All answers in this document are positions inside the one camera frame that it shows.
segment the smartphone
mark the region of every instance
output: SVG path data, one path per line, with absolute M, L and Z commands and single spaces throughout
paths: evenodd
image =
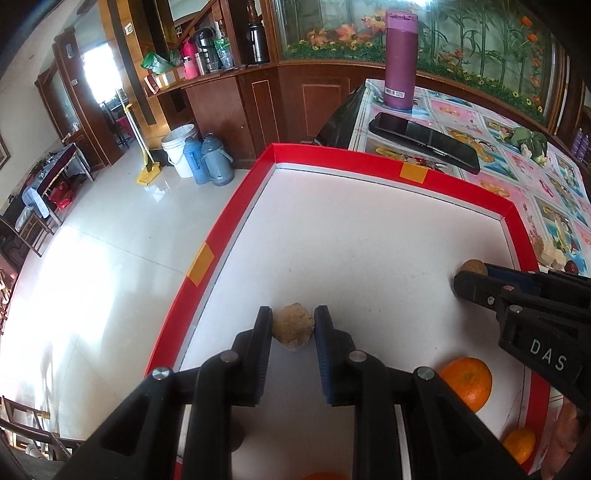
M 470 145 L 399 116 L 380 112 L 369 131 L 391 142 L 455 165 L 474 175 L 480 173 L 478 155 Z

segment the purple water bottle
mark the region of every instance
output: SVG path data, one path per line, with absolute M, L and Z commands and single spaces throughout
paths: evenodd
M 386 12 L 386 81 L 384 102 L 397 110 L 412 110 L 417 77 L 418 17 Z
M 573 144 L 570 147 L 570 152 L 573 155 L 577 154 L 577 151 L 579 150 L 579 145 L 581 144 L 582 139 L 583 139 L 583 129 L 579 128 L 576 135 L 574 136 Z

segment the blue thermos flask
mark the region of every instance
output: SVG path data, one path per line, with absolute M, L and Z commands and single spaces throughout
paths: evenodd
M 189 162 L 189 167 L 193 172 L 193 178 L 197 185 L 203 185 L 209 181 L 209 170 L 203 156 L 201 155 L 201 142 L 195 138 L 189 137 L 185 140 L 183 154 Z

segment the green plastic bag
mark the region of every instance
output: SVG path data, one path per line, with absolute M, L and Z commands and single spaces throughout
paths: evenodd
M 163 73 L 170 72 L 174 68 L 174 65 L 169 61 L 162 58 L 160 55 L 156 55 L 153 51 L 149 52 L 144 61 L 140 65 L 143 69 L 152 70 L 156 75 L 162 75 Z

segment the yellow tape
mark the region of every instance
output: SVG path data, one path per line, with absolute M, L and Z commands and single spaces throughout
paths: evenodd
M 207 272 L 207 269 L 212 264 L 214 258 L 215 256 L 213 255 L 212 249 L 209 248 L 208 244 L 204 243 L 187 273 L 187 276 L 193 281 L 193 283 L 195 283 L 195 285 L 199 285 L 199 282 L 202 281 L 205 272 Z
M 412 163 L 404 163 L 400 171 L 400 177 L 406 180 L 423 183 L 429 169 L 421 165 L 414 165 Z

